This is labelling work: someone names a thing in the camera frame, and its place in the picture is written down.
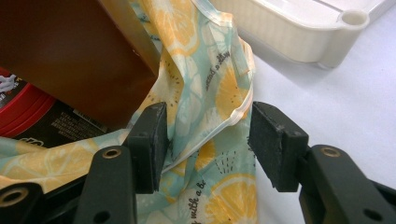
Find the fabric bag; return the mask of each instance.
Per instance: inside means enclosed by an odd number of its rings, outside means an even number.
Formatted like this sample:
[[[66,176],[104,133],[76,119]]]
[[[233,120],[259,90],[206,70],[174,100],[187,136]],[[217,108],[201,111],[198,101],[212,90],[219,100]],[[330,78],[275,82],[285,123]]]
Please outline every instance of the fabric bag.
[[[208,1],[130,4],[162,47],[159,77],[129,128],[148,105],[166,102],[171,142],[160,191],[136,195],[139,223],[257,223],[250,46],[232,15]],[[87,174],[95,151],[120,145],[128,132],[48,149],[1,138],[0,188],[30,181],[56,189]]]

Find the reusable snack bag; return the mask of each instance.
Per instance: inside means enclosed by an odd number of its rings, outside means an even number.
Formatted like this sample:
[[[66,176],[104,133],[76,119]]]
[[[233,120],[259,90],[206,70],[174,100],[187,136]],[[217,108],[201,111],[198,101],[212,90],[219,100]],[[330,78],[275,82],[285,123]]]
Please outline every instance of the reusable snack bag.
[[[257,223],[255,158],[248,146],[254,64],[231,14],[208,1],[130,1],[157,46],[159,77],[148,105],[167,103],[170,147],[160,191],[136,195],[139,223]],[[92,155],[120,145],[129,129],[48,148],[0,139],[0,188],[44,191],[87,174]]]

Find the black plastic part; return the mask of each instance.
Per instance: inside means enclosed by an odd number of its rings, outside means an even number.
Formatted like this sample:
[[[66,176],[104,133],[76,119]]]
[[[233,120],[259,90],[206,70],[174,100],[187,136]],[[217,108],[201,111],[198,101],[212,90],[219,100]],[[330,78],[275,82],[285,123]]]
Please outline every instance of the black plastic part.
[[[384,199],[392,206],[393,210],[396,212],[396,189],[391,189],[388,186],[382,185],[375,181],[372,181],[379,193],[384,197]]]
[[[276,107],[254,102],[248,144],[277,191],[297,191],[297,160],[308,144],[303,129]]]
[[[74,223],[137,223],[134,189],[130,149],[115,146],[97,151]]]
[[[395,223],[395,212],[343,150],[314,146],[307,161],[325,206],[324,224]]]
[[[302,188],[300,191],[299,201],[303,211],[305,224],[318,224],[323,222],[325,208],[320,197],[313,196]]]
[[[136,193],[150,194],[159,189],[168,144],[166,103],[148,106],[123,143],[131,149],[136,163]]]
[[[81,176],[45,194],[47,212],[42,223],[72,223],[86,177]]]
[[[44,213],[43,191],[36,183],[20,183],[0,190],[0,223],[39,223]]]

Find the white plastic container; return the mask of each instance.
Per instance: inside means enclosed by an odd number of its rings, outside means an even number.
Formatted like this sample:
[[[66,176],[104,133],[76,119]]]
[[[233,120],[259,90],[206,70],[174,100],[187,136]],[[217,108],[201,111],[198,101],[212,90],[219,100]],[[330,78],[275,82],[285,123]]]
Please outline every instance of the white plastic container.
[[[211,2],[218,10],[233,13],[240,34],[253,35],[294,61],[336,67],[361,31],[396,0]]]

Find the white table surface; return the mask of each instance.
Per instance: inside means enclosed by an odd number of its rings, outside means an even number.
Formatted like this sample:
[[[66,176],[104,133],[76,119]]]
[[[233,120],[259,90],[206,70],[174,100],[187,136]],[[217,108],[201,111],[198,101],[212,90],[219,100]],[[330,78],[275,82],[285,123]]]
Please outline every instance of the white table surface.
[[[370,24],[334,69],[250,45],[255,101],[288,115],[309,134],[309,146],[339,147],[368,178],[396,189],[396,7]],[[278,193],[256,167],[260,223],[304,223],[298,193]]]

